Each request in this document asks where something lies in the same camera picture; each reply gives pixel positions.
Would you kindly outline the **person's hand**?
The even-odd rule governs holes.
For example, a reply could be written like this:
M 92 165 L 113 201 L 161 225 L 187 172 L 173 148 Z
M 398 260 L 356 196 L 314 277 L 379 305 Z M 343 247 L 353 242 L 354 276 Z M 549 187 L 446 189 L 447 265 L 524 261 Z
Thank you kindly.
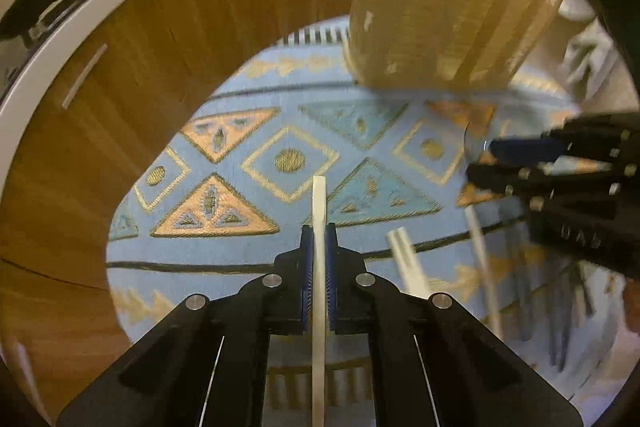
M 638 281 L 626 280 L 623 303 L 627 329 L 640 334 L 640 283 Z

